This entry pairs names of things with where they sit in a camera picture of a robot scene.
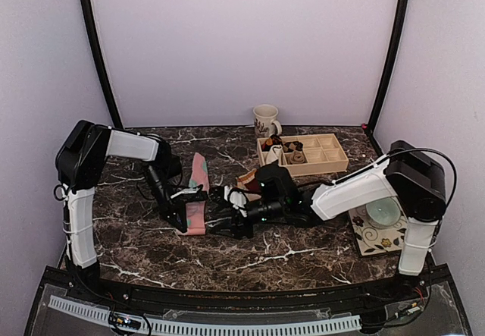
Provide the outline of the pink patterned long sock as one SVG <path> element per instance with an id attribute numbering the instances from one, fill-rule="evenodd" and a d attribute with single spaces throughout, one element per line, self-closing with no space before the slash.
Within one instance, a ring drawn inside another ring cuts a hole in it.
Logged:
<path id="1" fill-rule="evenodd" d="M 192 159 L 192 174 L 189 180 L 189 187 L 198 189 L 198 192 L 192 196 L 195 202 L 186 204 L 186 235 L 205 235 L 205 200 L 202 198 L 202 195 L 204 193 L 208 194 L 210 184 L 206 159 L 198 152 Z"/>

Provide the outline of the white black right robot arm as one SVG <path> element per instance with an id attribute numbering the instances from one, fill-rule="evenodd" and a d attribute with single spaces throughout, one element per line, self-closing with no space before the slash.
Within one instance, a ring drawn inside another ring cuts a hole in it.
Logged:
<path id="1" fill-rule="evenodd" d="M 387 154 L 340 179 L 321 182 L 313 190 L 298 186 L 287 168 L 277 162 L 256 170 L 257 200 L 248 191 L 221 187 L 212 195 L 219 210 L 230 217 L 210 233 L 233 239 L 251 238 L 258 223 L 282 218 L 289 225 L 310 228 L 351 209 L 384 207 L 389 200 L 405 215 L 408 227 L 398 263 L 398 275 L 387 284 L 392 300 L 402 301 L 416 288 L 427 253 L 439 232 L 455 195 L 446 189 L 443 166 L 432 155 L 448 156 L 435 149 L 413 147 L 404 140 L 391 144 Z"/>

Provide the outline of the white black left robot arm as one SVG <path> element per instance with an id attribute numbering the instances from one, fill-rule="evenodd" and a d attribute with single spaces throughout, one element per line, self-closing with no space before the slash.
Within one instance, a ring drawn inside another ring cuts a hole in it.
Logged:
<path id="1" fill-rule="evenodd" d="M 59 183 L 54 195 L 64 204 L 66 266 L 78 277 L 77 290 L 91 303 L 99 303 L 107 296 L 106 284 L 99 280 L 92 207 L 95 189 L 110 156 L 143 163 L 143 175 L 161 218 L 181 233 L 189 228 L 187 205 L 208 198 L 202 185 L 180 189 L 171 183 L 171 178 L 181 174 L 182 167 L 179 156 L 162 138 L 78 121 L 55 158 Z"/>

